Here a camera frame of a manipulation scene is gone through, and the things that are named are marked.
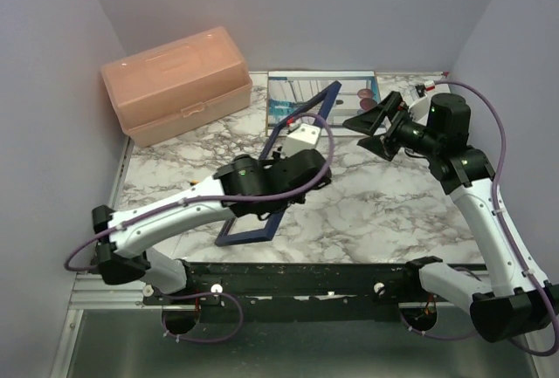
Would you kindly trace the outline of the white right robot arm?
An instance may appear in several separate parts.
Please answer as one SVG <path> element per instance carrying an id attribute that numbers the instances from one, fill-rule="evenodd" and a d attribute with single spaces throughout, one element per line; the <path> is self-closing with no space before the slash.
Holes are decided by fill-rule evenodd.
<path id="1" fill-rule="evenodd" d="M 419 301 L 435 294 L 468 313 L 488 342 L 509 340 L 541 330 L 557 319 L 558 287 L 549 282 L 522 243 L 496 186 L 485 153 L 469 145 L 471 109 L 459 95 L 431 98 L 425 124 L 416 122 L 398 92 L 375 107 L 344 121 L 362 134 L 360 147 L 392 161 L 409 149 L 428 161 L 443 191 L 458 207 L 486 264 L 489 280 L 477 281 L 440 258 L 425 257 L 406 265 L 404 295 Z"/>

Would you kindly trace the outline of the blue wooden picture frame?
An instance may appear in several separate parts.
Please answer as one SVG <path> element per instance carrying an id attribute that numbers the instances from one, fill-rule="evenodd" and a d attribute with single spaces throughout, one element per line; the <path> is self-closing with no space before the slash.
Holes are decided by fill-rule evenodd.
<path id="1" fill-rule="evenodd" d="M 233 218 L 225 221 L 216 246 L 273 240 L 289 206 L 303 204 L 309 190 L 331 183 L 335 143 L 327 118 L 341 87 L 335 81 L 288 112 L 276 123 L 259 157 L 241 155 L 217 171 L 214 178 L 227 196 L 247 199 L 223 202 Z"/>

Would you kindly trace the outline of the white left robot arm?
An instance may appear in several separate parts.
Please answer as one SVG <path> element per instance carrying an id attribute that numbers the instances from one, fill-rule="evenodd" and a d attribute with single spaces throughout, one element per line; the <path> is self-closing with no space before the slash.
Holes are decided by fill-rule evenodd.
<path id="1" fill-rule="evenodd" d="M 194 291 L 183 262 L 155 249 L 160 242 L 197 227 L 246 215 L 279 213 L 331 181 L 330 158 L 315 149 L 262 161 L 241 155 L 197 185 L 136 210 L 110 214 L 100 233 L 97 269 L 107 285 L 136 280 L 187 302 Z"/>

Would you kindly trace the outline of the photo print with balloons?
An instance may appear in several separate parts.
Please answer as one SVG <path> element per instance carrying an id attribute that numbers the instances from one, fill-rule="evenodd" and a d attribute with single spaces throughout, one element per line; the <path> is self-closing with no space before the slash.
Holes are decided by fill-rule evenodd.
<path id="1" fill-rule="evenodd" d="M 350 136 L 342 123 L 370 110 L 379 102 L 378 86 L 372 71 L 274 71 L 268 73 L 266 131 L 303 107 L 334 82 L 341 87 L 328 111 L 327 122 L 336 136 Z"/>

